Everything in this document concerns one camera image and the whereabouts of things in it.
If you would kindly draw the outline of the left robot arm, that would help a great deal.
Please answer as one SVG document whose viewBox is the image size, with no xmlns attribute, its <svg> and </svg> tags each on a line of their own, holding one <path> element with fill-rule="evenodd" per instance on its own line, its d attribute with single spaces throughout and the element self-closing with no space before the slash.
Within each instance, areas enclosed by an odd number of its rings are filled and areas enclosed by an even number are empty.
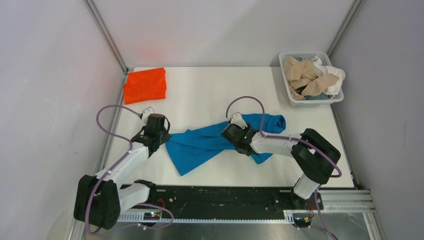
<svg viewBox="0 0 424 240">
<path fill-rule="evenodd" d="M 142 120 L 145 125 L 131 138 L 130 149 L 122 160 L 95 175 L 81 177 L 73 210 L 75 220 L 109 230 L 126 210 L 138 204 L 145 208 L 157 204 L 158 195 L 151 190 L 154 183 L 136 180 L 123 186 L 129 175 L 171 138 L 165 115 L 151 113 Z"/>
</svg>

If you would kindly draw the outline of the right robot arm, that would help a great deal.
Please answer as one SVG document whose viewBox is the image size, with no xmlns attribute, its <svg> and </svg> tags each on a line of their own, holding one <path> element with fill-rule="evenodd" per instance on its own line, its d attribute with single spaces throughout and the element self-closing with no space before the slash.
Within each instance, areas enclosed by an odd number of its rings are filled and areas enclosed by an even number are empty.
<svg viewBox="0 0 424 240">
<path fill-rule="evenodd" d="M 305 209 L 320 186 L 327 184 L 331 178 L 342 176 L 337 166 L 341 153 L 312 128 L 300 134 L 283 136 L 253 129 L 249 124 L 239 126 L 230 123 L 221 135 L 238 153 L 246 156 L 293 158 L 302 170 L 290 192 L 290 202 L 297 209 Z"/>
</svg>

